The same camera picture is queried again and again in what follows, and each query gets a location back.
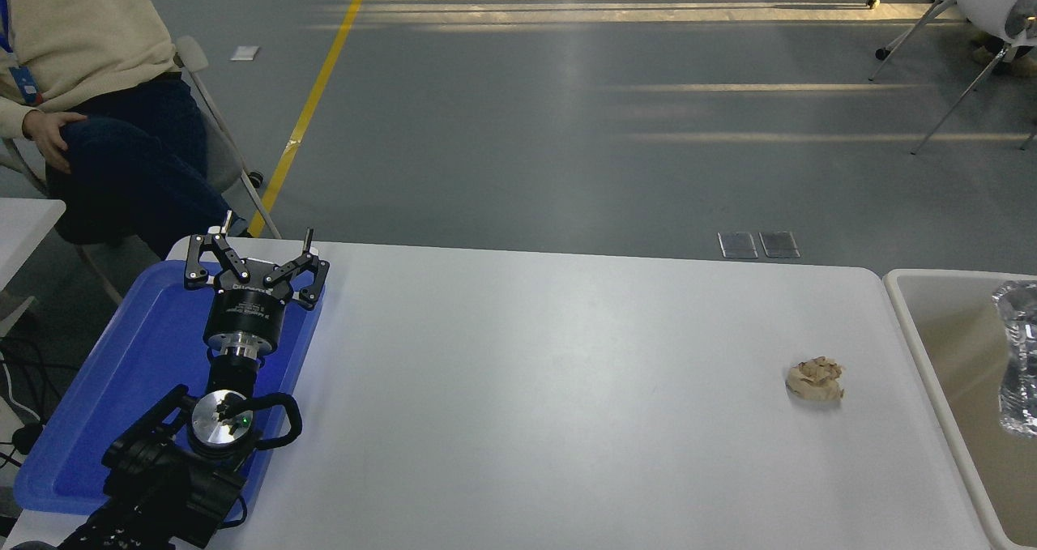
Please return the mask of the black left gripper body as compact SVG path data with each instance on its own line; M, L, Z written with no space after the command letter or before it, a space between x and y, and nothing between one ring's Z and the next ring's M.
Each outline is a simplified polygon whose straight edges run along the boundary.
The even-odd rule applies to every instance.
M285 281L267 287L264 280L277 268L273 262L246 258L247 281L241 282L229 269L219 273L203 340L219 341L223 336L244 333L263 341L279 341L292 288Z

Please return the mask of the person's right hand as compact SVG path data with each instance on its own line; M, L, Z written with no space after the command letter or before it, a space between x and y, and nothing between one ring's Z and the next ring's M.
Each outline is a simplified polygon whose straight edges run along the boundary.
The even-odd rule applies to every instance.
M41 112L30 110L23 116L23 136L36 144L45 163L56 171L71 176L71 163L66 159L68 145L62 137L62 128L84 122L87 116L78 112Z

